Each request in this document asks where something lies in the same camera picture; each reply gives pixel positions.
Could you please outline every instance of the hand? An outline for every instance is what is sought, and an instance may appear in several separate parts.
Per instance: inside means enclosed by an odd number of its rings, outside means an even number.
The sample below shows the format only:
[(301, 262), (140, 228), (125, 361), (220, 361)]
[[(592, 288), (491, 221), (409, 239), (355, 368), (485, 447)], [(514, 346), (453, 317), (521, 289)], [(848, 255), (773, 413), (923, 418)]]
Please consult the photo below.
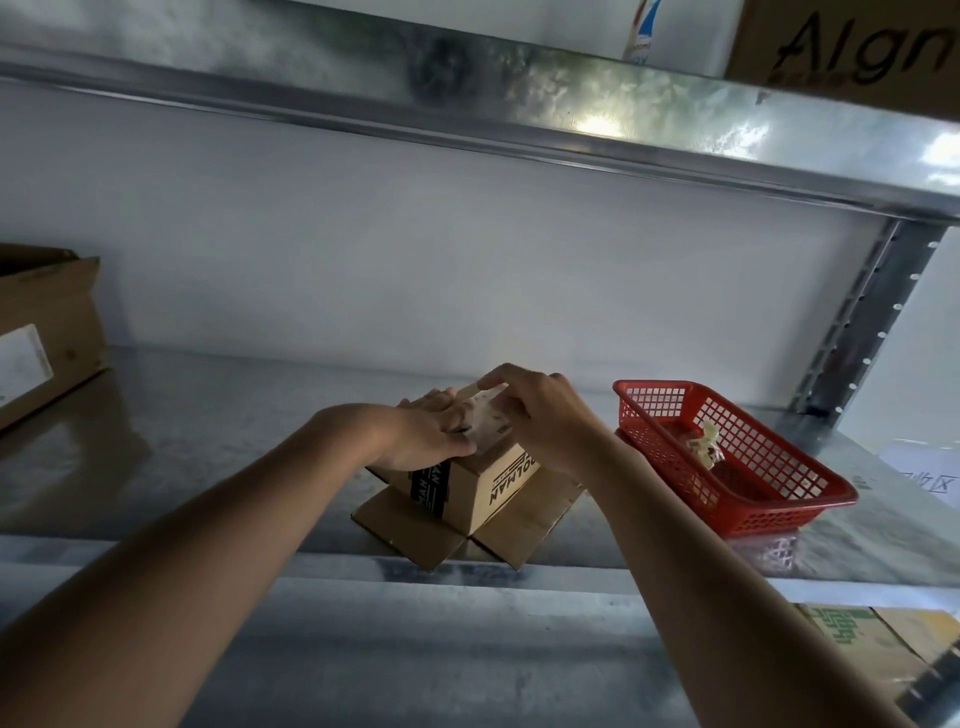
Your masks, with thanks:
[(590, 463), (617, 444), (563, 375), (547, 376), (502, 364), (477, 382), (508, 387), (491, 402), (513, 426), (516, 440), (547, 468), (583, 480)]
[(450, 457), (471, 455), (476, 446), (455, 432), (469, 405), (455, 402), (457, 390), (433, 390), (419, 400), (396, 407), (383, 404), (341, 404), (315, 415), (310, 439), (336, 438), (357, 450), (358, 465), (398, 471), (429, 468)]

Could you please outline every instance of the upper shelf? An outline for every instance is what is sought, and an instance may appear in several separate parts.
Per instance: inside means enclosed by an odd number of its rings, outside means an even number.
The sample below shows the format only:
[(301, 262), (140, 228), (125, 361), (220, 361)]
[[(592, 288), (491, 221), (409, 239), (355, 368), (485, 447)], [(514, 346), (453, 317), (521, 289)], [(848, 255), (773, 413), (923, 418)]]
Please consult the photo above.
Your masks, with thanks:
[(0, 78), (960, 221), (960, 125), (282, 0), (0, 0)]

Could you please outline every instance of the bottle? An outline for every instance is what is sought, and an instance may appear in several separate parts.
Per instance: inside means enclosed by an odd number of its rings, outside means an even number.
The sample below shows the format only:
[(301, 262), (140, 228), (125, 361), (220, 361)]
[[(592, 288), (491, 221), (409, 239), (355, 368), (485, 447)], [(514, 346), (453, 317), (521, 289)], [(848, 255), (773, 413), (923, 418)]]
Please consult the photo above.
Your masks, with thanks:
[(630, 31), (627, 49), (623, 52), (623, 60), (636, 65), (647, 62), (650, 53), (650, 43), (654, 34), (654, 19), (657, 17), (657, 8), (661, 0), (640, 0), (640, 7), (636, 10), (634, 27)]

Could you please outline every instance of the forearm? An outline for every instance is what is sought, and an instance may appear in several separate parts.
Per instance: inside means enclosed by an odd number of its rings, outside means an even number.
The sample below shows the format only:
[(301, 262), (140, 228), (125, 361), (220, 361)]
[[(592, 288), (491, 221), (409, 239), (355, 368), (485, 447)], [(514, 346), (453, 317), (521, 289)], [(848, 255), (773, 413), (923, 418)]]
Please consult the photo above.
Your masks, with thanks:
[(610, 442), (589, 472), (705, 728), (911, 725), (639, 453)]
[(295, 436), (48, 595), (0, 638), (4, 725), (175, 725), (336, 491), (366, 464), (355, 442)]

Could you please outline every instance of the red plastic basket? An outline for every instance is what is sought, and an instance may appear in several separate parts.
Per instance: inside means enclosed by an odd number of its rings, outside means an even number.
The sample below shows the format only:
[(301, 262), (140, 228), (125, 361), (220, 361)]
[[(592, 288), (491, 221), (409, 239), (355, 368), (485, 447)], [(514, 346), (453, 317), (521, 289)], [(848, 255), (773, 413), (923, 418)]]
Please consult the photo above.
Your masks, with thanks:
[[(853, 486), (702, 384), (635, 380), (613, 385), (620, 429), (667, 485), (721, 536), (774, 533), (856, 503)], [(704, 420), (720, 427), (725, 459), (707, 470), (685, 441)]]

